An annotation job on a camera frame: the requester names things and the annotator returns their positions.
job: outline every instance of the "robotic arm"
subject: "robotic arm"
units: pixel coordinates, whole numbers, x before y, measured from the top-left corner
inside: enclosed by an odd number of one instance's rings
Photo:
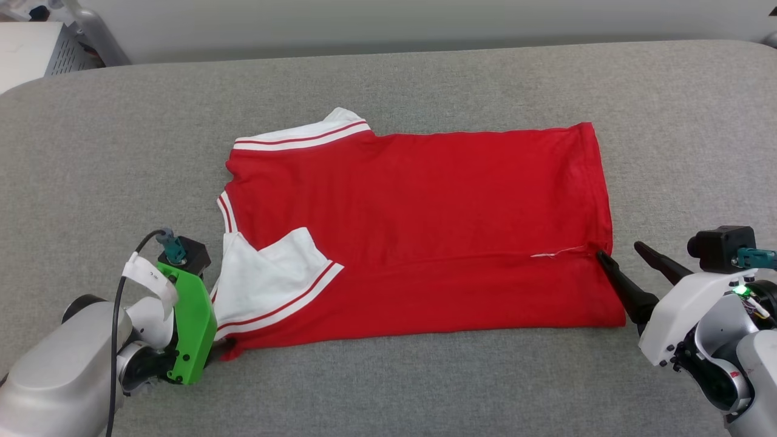
[[[136,265],[162,286],[175,290],[172,315],[162,301],[146,297],[128,309],[118,299],[94,295],[76,299],[62,325],[27,352],[0,385],[0,435],[3,437],[90,437],[108,425],[124,396],[152,379],[193,384],[203,368],[228,347],[215,347],[216,319],[202,282],[210,265],[205,246],[170,229],[154,234],[164,246],[156,266]],[[131,260],[137,261],[138,247]],[[147,285],[143,278],[133,278]],[[107,327],[114,324],[113,332]],[[115,346],[112,348],[112,337]]]
[[[753,229],[721,226],[688,242],[693,273],[645,243],[634,247],[674,286],[659,300],[627,278],[606,253],[598,259],[653,365],[672,364],[697,382],[733,437],[777,435],[777,285],[756,281],[775,252],[757,250]]]

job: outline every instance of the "folded garment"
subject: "folded garment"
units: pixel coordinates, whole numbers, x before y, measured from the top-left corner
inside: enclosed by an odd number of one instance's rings
[[[218,198],[217,339],[247,348],[517,327],[618,327],[590,123],[376,135],[335,109],[238,138]]]

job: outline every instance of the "gray wall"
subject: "gray wall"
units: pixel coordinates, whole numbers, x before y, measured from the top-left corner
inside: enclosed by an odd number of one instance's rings
[[[777,30],[777,0],[81,0],[134,63],[456,50]]]

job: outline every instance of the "black cable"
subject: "black cable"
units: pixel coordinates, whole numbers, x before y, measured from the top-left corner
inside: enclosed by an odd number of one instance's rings
[[[163,234],[165,231],[157,229],[154,232],[150,232],[143,238],[135,252],[140,253],[143,250],[143,246],[155,235]],[[121,312],[121,294],[124,292],[124,283],[127,282],[127,278],[124,276],[119,279],[119,288],[116,290],[116,299],[113,301],[113,326],[110,331],[110,403],[108,407],[108,428],[106,428],[105,436],[110,437],[113,434],[113,419],[116,416],[116,383],[118,376],[116,375],[116,357],[118,355],[116,343],[119,341],[119,313]]]

